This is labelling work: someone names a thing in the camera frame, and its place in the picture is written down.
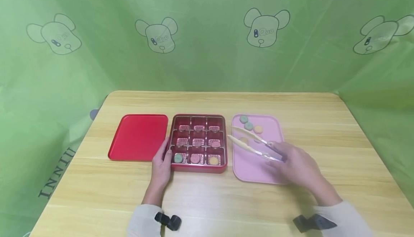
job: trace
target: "hand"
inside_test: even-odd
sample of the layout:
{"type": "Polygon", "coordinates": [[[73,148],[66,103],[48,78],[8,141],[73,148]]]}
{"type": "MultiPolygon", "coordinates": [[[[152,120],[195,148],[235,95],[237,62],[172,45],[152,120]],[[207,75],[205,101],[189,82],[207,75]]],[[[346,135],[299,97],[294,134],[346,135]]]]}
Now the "hand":
{"type": "Polygon", "coordinates": [[[170,180],[171,175],[171,158],[172,152],[168,150],[165,154],[164,159],[162,158],[165,147],[168,143],[168,137],[161,144],[160,149],[156,152],[154,158],[152,159],[152,174],[150,185],[156,186],[159,188],[165,188],[168,181],[170,180]]]}
{"type": "Polygon", "coordinates": [[[332,206],[342,202],[335,188],[325,179],[316,161],[304,150],[287,142],[270,142],[286,156],[286,162],[270,161],[268,164],[292,183],[309,190],[321,206],[332,206]]]}
{"type": "Polygon", "coordinates": [[[270,161],[269,165],[296,185],[307,189],[323,179],[316,161],[304,150],[288,142],[269,142],[281,154],[286,156],[286,162],[270,161]]]}
{"type": "Polygon", "coordinates": [[[160,149],[158,149],[152,159],[151,181],[147,191],[145,191],[142,204],[150,204],[161,207],[164,188],[170,180],[171,175],[171,150],[167,151],[164,159],[162,158],[167,143],[168,137],[161,144],[160,149]]]}

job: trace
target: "bear ear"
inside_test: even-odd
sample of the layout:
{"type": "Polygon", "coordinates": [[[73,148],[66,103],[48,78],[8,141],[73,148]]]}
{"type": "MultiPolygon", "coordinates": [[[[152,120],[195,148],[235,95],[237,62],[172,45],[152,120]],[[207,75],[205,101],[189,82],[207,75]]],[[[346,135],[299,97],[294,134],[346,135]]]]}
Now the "bear ear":
{"type": "Polygon", "coordinates": [[[414,28],[414,16],[408,15],[401,19],[398,19],[398,29],[397,32],[395,32],[396,36],[403,36],[411,32],[414,28]]]}
{"type": "Polygon", "coordinates": [[[175,33],[177,33],[177,30],[179,29],[178,26],[177,26],[177,22],[175,22],[175,20],[170,18],[170,17],[166,17],[162,21],[161,24],[168,27],[168,29],[170,30],[171,35],[174,35],[175,33]]]}
{"type": "Polygon", "coordinates": [[[42,26],[36,24],[29,24],[26,26],[26,32],[28,37],[36,43],[43,43],[45,39],[41,34],[42,26]]]}
{"type": "Polygon", "coordinates": [[[287,10],[281,10],[275,15],[275,18],[279,21],[279,28],[282,29],[287,26],[290,21],[290,13],[287,10]]]}
{"type": "Polygon", "coordinates": [[[74,30],[76,28],[74,22],[68,16],[60,13],[55,15],[55,22],[62,23],[70,30],[74,30]]]}
{"type": "Polygon", "coordinates": [[[384,16],[378,16],[374,17],[370,21],[368,21],[367,24],[363,25],[363,27],[360,30],[361,35],[366,36],[368,33],[376,26],[378,26],[381,23],[384,23],[385,18],[384,16]]]}
{"type": "Polygon", "coordinates": [[[244,16],[244,24],[246,25],[246,27],[252,27],[253,21],[261,15],[262,14],[258,9],[251,8],[249,11],[247,11],[246,15],[244,16]]]}
{"type": "Polygon", "coordinates": [[[135,22],[135,29],[138,31],[138,33],[141,36],[147,37],[147,34],[145,33],[145,30],[147,29],[147,27],[149,27],[149,25],[141,19],[139,19],[135,22]]]}

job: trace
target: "red box lid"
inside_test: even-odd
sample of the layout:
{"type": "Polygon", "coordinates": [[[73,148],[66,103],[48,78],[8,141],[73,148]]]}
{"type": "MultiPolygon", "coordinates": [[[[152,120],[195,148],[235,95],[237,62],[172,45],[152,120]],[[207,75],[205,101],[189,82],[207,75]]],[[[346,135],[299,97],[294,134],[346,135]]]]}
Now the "red box lid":
{"type": "Polygon", "coordinates": [[[118,125],[108,157],[118,161],[151,161],[163,143],[166,115],[128,114],[118,125]]]}

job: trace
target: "wooden table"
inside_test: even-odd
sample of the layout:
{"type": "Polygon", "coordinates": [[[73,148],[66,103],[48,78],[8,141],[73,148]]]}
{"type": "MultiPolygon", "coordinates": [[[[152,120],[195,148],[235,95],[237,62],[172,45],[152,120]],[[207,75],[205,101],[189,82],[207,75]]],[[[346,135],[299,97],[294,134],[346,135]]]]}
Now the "wooden table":
{"type": "MultiPolygon", "coordinates": [[[[125,114],[268,114],[284,138],[308,151],[341,196],[380,236],[414,236],[414,210],[354,117],[330,93],[136,92],[111,93],[30,237],[122,237],[141,203],[151,164],[110,161],[115,130],[125,114]]],[[[165,236],[304,236],[292,223],[309,215],[312,197],[300,188],[245,183],[229,165],[223,174],[175,172],[163,209],[182,218],[165,236]]],[[[320,236],[319,232],[307,236],[320,236]]]]}

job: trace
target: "person's left hand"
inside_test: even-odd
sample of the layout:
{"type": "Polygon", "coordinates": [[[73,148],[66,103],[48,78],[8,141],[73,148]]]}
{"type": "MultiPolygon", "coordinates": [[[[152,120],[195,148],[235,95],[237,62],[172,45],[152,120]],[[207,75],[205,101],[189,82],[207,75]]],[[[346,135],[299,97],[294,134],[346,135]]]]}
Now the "person's left hand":
{"type": "Polygon", "coordinates": [[[167,137],[152,159],[152,174],[150,185],[159,188],[165,188],[168,181],[170,180],[171,175],[171,159],[173,155],[171,150],[168,150],[165,154],[164,160],[162,159],[168,140],[169,138],[167,137]]]}

